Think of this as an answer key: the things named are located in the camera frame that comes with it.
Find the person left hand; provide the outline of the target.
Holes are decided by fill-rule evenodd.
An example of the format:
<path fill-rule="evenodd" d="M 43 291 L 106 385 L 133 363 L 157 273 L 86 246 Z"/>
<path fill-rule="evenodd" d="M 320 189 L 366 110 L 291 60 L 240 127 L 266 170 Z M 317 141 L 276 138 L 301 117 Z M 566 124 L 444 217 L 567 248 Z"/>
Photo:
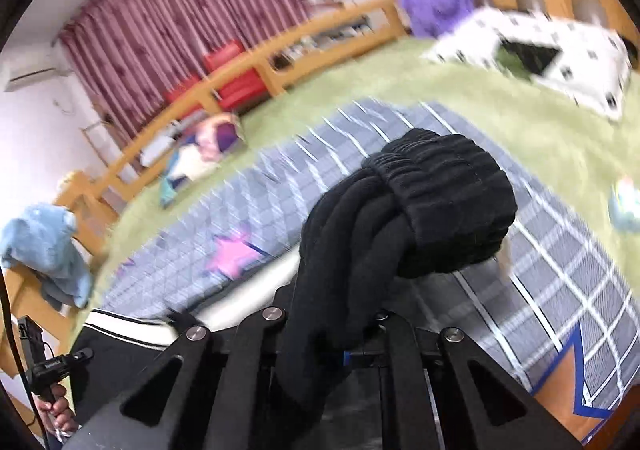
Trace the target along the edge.
<path fill-rule="evenodd" d="M 34 395 L 35 405 L 47 432 L 56 435 L 73 435 L 79 427 L 76 416 L 66 398 L 66 388 L 61 384 L 50 387 L 55 402 Z"/>

